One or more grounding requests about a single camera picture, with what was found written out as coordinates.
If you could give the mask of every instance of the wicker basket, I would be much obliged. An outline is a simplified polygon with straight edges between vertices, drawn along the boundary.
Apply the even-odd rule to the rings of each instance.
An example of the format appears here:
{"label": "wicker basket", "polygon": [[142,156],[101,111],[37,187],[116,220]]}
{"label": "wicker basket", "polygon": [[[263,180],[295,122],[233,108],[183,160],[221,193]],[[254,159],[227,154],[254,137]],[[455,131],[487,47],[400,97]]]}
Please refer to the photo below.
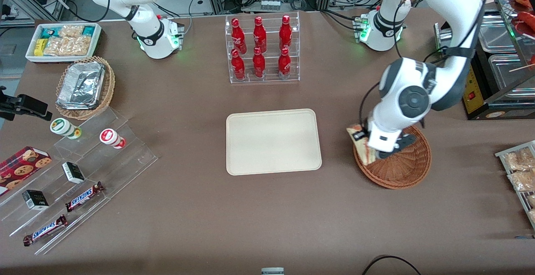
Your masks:
{"label": "wicker basket", "polygon": [[[106,67],[106,72],[104,74],[104,82],[102,83],[100,104],[94,110],[67,110],[67,109],[62,109],[58,105],[56,105],[56,108],[58,109],[59,113],[61,113],[61,115],[65,117],[79,119],[79,120],[86,120],[92,117],[93,115],[99,114],[100,112],[104,111],[104,109],[108,107],[111,102],[111,98],[113,96],[113,88],[115,87],[115,75],[113,73],[113,69],[111,69],[110,65],[106,62],[106,60],[98,56],[92,56],[91,58],[82,59],[82,60],[76,61],[75,63],[89,63],[89,62],[99,62],[99,63],[102,63]],[[61,86],[63,86],[63,80],[65,79],[65,74],[67,73],[67,69],[63,72],[61,79],[59,79],[59,84],[56,88],[56,96],[59,96],[59,92],[61,91]]]}
{"label": "wicker basket", "polygon": [[431,148],[418,128],[412,126],[403,132],[416,136],[416,142],[386,159],[363,165],[353,146],[353,154],[364,174],[373,182],[390,189],[413,187],[422,182],[431,166]]}

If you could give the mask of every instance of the metal container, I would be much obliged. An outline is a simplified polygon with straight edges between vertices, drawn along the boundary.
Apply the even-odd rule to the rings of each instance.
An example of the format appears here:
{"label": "metal container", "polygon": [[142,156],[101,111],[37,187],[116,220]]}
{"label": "metal container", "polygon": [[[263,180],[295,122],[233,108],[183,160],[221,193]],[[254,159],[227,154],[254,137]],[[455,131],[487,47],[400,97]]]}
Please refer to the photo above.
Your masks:
{"label": "metal container", "polygon": [[[491,65],[494,78],[500,90],[506,88],[507,85],[515,82],[517,79],[521,79],[526,75],[526,71],[529,71],[529,69],[521,69],[519,71],[509,72],[512,69],[522,67],[517,54],[494,54],[489,58],[489,64]],[[535,77],[518,85],[507,94],[507,97],[535,98]]]}
{"label": "metal container", "polygon": [[479,42],[488,53],[514,53],[515,46],[500,15],[484,15],[479,31]]}

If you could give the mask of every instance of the coca-cola bottle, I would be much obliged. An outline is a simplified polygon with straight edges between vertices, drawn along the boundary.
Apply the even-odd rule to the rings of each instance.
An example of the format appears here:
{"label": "coca-cola bottle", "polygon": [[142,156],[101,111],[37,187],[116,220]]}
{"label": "coca-cola bottle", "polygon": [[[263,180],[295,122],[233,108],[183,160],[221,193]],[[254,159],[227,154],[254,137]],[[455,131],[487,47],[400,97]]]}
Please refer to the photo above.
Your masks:
{"label": "coca-cola bottle", "polygon": [[255,38],[255,46],[258,46],[260,50],[264,53],[268,50],[268,39],[266,37],[266,29],[262,24],[262,17],[255,17],[255,30],[252,32],[252,35]]}
{"label": "coca-cola bottle", "polygon": [[243,81],[245,79],[245,64],[243,63],[242,58],[239,56],[239,52],[237,51],[237,49],[233,48],[231,50],[231,54],[231,64],[234,76],[238,81]]}
{"label": "coca-cola bottle", "polygon": [[263,78],[266,71],[266,59],[262,55],[260,47],[255,48],[255,56],[252,58],[252,64],[255,66],[255,75],[259,79]]}
{"label": "coca-cola bottle", "polygon": [[283,48],[280,51],[279,57],[279,78],[288,79],[290,76],[290,63],[292,60],[288,56],[288,48]]}
{"label": "coca-cola bottle", "polygon": [[290,45],[292,45],[292,28],[290,27],[290,16],[288,15],[283,16],[283,25],[280,26],[279,39],[280,50],[283,50],[285,47],[290,48]]}
{"label": "coca-cola bottle", "polygon": [[243,33],[243,29],[239,27],[239,20],[233,18],[231,24],[232,42],[234,43],[234,47],[237,48],[241,54],[245,54],[247,52],[247,45],[245,45],[245,34]]}

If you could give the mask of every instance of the sausage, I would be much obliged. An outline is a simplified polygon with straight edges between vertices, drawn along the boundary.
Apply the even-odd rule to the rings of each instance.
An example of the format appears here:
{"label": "sausage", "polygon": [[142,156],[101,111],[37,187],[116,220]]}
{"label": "sausage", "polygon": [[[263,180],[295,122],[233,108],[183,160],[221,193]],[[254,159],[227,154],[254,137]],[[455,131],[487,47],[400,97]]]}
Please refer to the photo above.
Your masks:
{"label": "sausage", "polygon": [[533,8],[531,6],[530,0],[515,0],[517,3],[520,3],[521,5],[529,8]]}
{"label": "sausage", "polygon": [[535,31],[535,16],[528,12],[520,12],[518,14],[518,19],[527,24],[533,31]]}

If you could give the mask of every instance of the table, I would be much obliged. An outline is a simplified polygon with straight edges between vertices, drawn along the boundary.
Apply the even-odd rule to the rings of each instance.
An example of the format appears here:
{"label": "table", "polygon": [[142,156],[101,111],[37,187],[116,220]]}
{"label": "table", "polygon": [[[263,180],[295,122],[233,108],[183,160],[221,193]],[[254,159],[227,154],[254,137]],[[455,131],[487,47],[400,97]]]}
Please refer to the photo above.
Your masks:
{"label": "table", "polygon": [[[397,58],[355,44],[353,33],[318,12],[301,13],[301,81],[231,85],[224,17],[195,18],[184,49],[151,60],[126,22],[102,22],[97,54],[116,75],[112,107],[161,158],[44,256],[0,229],[1,273],[286,274],[361,273],[374,257],[401,256],[424,274],[528,274],[535,241],[493,153],[533,140],[532,121],[466,121],[462,104],[432,111],[423,130],[433,151],[428,177],[391,191],[354,161],[346,126],[367,89]],[[400,50],[422,59],[434,48],[432,10],[414,9]],[[17,94],[55,112],[65,65],[28,63]],[[365,105],[379,100],[373,92]],[[323,166],[312,172],[230,176],[225,119],[231,113],[310,108]],[[17,116],[0,131],[0,157],[25,145],[48,149],[48,123]],[[411,274],[395,262],[385,270]]]}

